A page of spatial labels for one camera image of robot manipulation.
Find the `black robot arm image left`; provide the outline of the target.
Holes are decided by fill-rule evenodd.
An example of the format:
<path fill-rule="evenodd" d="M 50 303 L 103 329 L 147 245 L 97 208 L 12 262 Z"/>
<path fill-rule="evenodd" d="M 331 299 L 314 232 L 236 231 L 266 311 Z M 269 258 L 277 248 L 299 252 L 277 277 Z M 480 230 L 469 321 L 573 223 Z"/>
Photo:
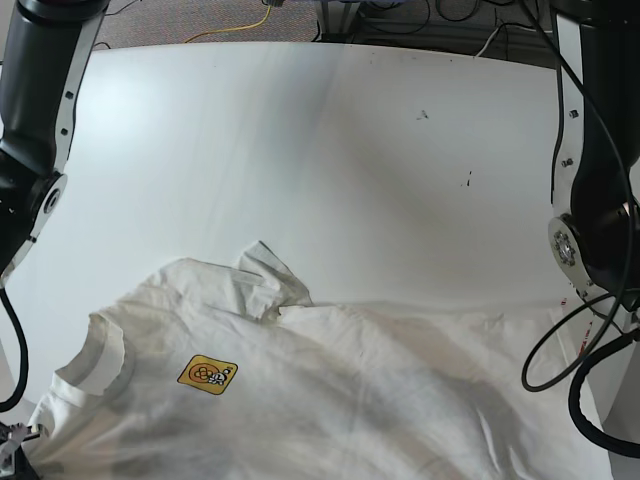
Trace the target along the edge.
<path fill-rule="evenodd" d="M 104 0 L 17 1 L 1 69 L 1 282 L 37 242 L 67 185 L 76 103 Z"/>

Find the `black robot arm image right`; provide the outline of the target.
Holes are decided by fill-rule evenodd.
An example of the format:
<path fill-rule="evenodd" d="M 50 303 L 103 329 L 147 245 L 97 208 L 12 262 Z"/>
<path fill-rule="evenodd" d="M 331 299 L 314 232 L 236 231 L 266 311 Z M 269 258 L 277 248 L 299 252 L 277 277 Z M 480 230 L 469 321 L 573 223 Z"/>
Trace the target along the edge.
<path fill-rule="evenodd" d="M 559 127 L 554 148 L 549 243 L 584 301 L 628 293 L 639 307 L 639 204 L 625 190 L 639 160 L 639 4 L 553 1 Z"/>

